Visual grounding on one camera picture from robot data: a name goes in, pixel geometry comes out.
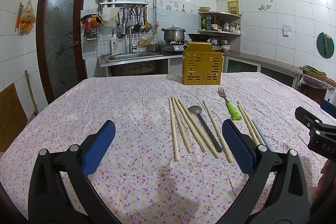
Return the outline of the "person right hand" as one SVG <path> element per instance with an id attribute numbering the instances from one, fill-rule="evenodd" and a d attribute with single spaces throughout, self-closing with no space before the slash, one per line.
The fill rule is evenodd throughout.
<path id="1" fill-rule="evenodd" d="M 321 177 L 318 181 L 317 188 L 313 197 L 314 202 L 324 202 L 331 195 L 335 187 L 335 174 L 333 171 L 333 162 L 327 160 L 321 169 Z"/>

